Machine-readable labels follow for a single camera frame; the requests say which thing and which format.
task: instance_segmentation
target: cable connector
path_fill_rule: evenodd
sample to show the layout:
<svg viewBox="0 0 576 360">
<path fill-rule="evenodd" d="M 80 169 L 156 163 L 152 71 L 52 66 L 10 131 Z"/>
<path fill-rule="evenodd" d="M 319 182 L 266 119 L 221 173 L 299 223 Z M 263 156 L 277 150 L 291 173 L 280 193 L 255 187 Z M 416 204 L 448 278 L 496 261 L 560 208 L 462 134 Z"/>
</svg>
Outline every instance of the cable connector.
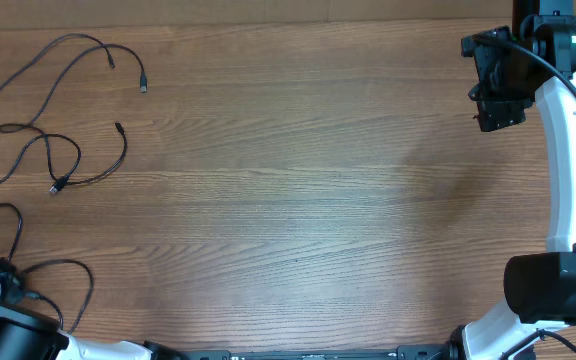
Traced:
<svg viewBox="0 0 576 360">
<path fill-rule="evenodd" d="M 119 131 L 119 133 L 120 133 L 121 135 L 124 134 L 124 127 L 121 126 L 120 123 L 115 123 L 115 127 L 117 128 L 117 131 Z"/>
<path fill-rule="evenodd" d="M 112 59 L 112 56 L 110 56 L 110 53 L 108 53 L 108 64 L 110 64 L 111 69 L 115 68 L 115 60 Z"/>
<path fill-rule="evenodd" d="M 49 190 L 50 193 L 56 194 L 60 192 L 68 184 L 69 178 L 70 178 L 69 176 L 62 176 L 59 179 L 57 179 L 57 181 L 55 181 L 55 183 L 52 184 L 52 187 Z"/>
<path fill-rule="evenodd" d="M 146 78 L 146 73 L 145 72 L 141 72 L 141 75 L 139 76 L 139 90 L 141 90 L 142 94 L 145 94 L 148 92 L 148 79 Z"/>
<path fill-rule="evenodd" d="M 34 299 L 34 300 L 41 299 L 41 295 L 39 295 L 38 293 L 36 293 L 34 291 L 26 291 L 26 293 L 24 295 L 29 299 Z"/>
</svg>

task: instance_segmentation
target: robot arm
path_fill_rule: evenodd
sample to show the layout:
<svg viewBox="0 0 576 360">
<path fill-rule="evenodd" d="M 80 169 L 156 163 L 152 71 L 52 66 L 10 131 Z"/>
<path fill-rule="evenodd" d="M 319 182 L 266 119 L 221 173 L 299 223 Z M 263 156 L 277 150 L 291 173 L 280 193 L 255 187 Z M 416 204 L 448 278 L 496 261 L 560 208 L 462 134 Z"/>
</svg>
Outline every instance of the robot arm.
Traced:
<svg viewBox="0 0 576 360">
<path fill-rule="evenodd" d="M 128 341 L 121 341 L 116 344 L 102 344 L 92 341 L 77 340 L 77 338 L 72 335 L 64 336 L 68 337 L 68 347 L 60 351 L 55 360 L 153 359 L 153 352 L 151 350 Z"/>
<path fill-rule="evenodd" d="M 513 31 L 482 34 L 516 41 L 546 60 L 576 87 L 576 18 L 572 1 L 515 1 Z M 537 340 L 537 330 L 576 325 L 576 97 L 543 66 L 516 51 L 464 38 L 463 55 L 475 57 L 482 131 L 525 120 L 537 103 L 544 125 L 550 169 L 551 216 L 547 254 L 511 259 L 504 274 L 505 297 L 460 333 L 465 359 L 512 358 Z"/>
<path fill-rule="evenodd" d="M 572 82 L 576 86 L 576 73 Z M 574 262 L 571 266 L 574 265 L 576 270 L 576 254 L 572 253 L 576 248 L 576 100 L 556 78 L 544 83 L 535 97 L 546 132 L 550 169 L 551 215 L 546 248 L 552 255 L 557 255 L 557 252 L 568 253 L 565 255 Z M 538 329 L 556 332 L 573 322 L 572 318 L 568 319 L 568 323 L 563 320 L 576 315 L 576 309 L 570 309 L 570 313 L 567 313 L 562 309 L 563 305 L 552 301 L 552 297 L 556 295 L 562 295 L 568 300 L 564 289 L 564 280 L 567 279 L 562 280 L 560 277 L 542 273 L 532 261 L 525 264 L 513 267 L 512 263 L 509 263 L 505 276 L 505 286 L 508 287 L 504 289 L 506 297 L 483 318 L 467 325 L 463 330 L 464 355 L 467 359 L 499 359 Z M 561 268 L 561 271 L 573 273 L 572 268 Z M 523 297 L 529 294 L 524 286 L 547 280 L 551 281 L 550 288 L 532 294 L 535 298 L 532 306 L 519 305 L 523 302 Z M 576 293 L 576 287 L 569 288 L 568 293 Z M 539 299 L 545 300 L 543 305 L 537 301 Z M 551 312 L 555 314 L 530 314 L 533 319 L 522 321 L 509 307 L 509 301 L 519 313 L 531 313 L 537 307 L 552 306 Z M 562 319 L 546 320 L 556 315 Z"/>
</svg>

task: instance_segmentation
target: wooden table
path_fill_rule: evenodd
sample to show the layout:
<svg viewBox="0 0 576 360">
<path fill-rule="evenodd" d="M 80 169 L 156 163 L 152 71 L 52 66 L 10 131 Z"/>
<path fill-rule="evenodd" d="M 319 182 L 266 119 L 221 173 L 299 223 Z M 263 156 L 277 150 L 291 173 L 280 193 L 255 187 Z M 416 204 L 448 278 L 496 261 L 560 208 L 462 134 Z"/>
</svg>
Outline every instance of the wooden table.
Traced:
<svg viewBox="0 0 576 360">
<path fill-rule="evenodd" d="M 36 125 L 77 141 L 73 180 L 49 196 L 34 145 L 0 202 L 25 217 L 15 263 L 79 259 L 96 288 L 76 335 L 180 349 L 391 348 L 443 342 L 502 296 L 506 261 L 543 252 L 549 179 L 543 130 L 490 134 L 466 93 L 462 36 L 497 20 L 94 29 L 142 57 L 102 52 L 66 76 Z M 63 31 L 0 32 L 0 83 Z M 0 96 L 25 122 L 63 67 L 50 52 Z M 0 176 L 29 133 L 0 135 Z M 74 151 L 53 141 L 57 172 Z M 0 255 L 14 234 L 0 211 Z M 72 323 L 87 289 L 72 266 L 31 286 Z M 29 306 L 52 314 L 44 305 Z M 564 331 L 576 343 L 576 329 Z M 547 358 L 573 358 L 554 341 Z"/>
</svg>

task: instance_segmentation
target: wood grain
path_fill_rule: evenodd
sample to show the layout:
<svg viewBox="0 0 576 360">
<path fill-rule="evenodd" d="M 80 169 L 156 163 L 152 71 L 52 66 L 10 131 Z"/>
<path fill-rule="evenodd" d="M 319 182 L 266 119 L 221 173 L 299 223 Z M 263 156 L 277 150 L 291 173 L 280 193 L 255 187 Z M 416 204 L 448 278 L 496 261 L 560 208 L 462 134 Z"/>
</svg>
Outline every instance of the wood grain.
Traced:
<svg viewBox="0 0 576 360">
<path fill-rule="evenodd" d="M 26 223 L 15 262 L 75 258 L 97 287 L 76 333 L 180 349 L 391 348 L 443 342 L 502 296 L 514 255 L 544 251 L 546 148 L 538 116 L 482 134 L 459 39 L 508 20 L 143 27 L 88 31 L 142 57 L 78 63 L 37 126 L 83 151 L 51 197 L 45 150 L 0 185 Z M 0 83 L 61 31 L 0 32 Z M 0 97 L 0 123 L 36 111 L 90 46 L 54 49 Z M 0 135 L 0 176 L 31 134 Z M 57 171 L 74 159 L 53 142 Z M 0 255 L 14 217 L 0 212 Z M 33 275 L 70 323 L 87 288 L 64 266 Z M 39 309 L 50 313 L 49 308 Z M 564 332 L 576 343 L 576 329 Z M 571 358 L 559 344 L 545 358 Z"/>
<path fill-rule="evenodd" d="M 0 0 L 0 30 L 497 18 L 511 16 L 512 4 L 510 0 Z"/>
</svg>

